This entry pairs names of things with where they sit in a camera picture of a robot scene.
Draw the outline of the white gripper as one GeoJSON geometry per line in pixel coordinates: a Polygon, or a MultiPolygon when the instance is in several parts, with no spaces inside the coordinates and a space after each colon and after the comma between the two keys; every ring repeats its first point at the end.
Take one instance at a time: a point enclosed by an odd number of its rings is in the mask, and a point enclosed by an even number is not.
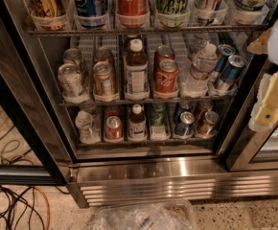
{"type": "MultiPolygon", "coordinates": [[[[246,40],[246,50],[255,55],[268,54],[268,59],[278,65],[278,19],[271,29],[263,33],[252,32],[246,40]]],[[[273,75],[263,74],[248,126],[255,132],[262,132],[271,129],[277,122],[278,71],[273,75]]]]}

